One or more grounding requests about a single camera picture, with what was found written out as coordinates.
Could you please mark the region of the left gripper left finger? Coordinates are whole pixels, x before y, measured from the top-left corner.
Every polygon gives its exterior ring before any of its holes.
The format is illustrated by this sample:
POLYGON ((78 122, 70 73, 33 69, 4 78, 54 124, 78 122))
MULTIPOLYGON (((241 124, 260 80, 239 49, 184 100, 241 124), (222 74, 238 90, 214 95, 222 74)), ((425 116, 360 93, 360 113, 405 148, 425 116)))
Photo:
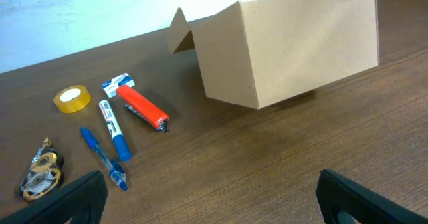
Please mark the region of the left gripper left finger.
POLYGON ((104 175, 95 170, 35 203, 1 219, 2 223, 99 223, 108 197, 104 175))

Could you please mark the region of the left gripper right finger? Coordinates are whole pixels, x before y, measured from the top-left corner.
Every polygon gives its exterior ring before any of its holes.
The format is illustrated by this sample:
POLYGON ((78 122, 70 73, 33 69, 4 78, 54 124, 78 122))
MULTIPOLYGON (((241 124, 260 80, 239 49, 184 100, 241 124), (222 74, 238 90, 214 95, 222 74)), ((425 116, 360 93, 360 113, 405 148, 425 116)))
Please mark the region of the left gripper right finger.
POLYGON ((325 223, 427 224, 416 214, 332 169, 320 171, 315 190, 325 223))

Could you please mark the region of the orange red stapler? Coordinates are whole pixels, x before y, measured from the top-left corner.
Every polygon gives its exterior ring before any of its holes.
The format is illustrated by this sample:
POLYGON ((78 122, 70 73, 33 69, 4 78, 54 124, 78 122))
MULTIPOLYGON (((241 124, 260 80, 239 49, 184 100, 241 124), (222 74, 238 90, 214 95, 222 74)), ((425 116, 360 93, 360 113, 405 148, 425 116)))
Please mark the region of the orange red stapler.
POLYGON ((116 93, 125 101, 125 108, 150 124, 157 132, 168 133, 169 116, 166 112, 127 85, 120 86, 116 93))

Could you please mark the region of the white blue staples box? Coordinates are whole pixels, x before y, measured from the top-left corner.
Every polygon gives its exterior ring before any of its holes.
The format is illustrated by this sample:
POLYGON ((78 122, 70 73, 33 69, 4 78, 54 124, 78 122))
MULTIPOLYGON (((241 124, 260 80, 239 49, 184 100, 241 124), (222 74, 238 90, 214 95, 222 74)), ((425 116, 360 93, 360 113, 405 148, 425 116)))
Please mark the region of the white blue staples box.
POLYGON ((106 93, 107 97, 112 98, 117 95, 116 91, 122 85, 133 87, 135 85, 135 81, 128 73, 123 73, 107 82, 104 82, 102 84, 102 89, 106 93))

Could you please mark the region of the brown cardboard box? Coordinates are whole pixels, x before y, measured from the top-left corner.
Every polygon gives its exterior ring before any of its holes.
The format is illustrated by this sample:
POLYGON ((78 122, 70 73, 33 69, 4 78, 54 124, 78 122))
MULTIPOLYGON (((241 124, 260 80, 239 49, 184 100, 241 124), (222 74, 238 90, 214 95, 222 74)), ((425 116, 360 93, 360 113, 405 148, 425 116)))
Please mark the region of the brown cardboard box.
POLYGON ((196 51, 205 94, 261 109, 379 64, 377 0, 238 1, 167 44, 196 51))

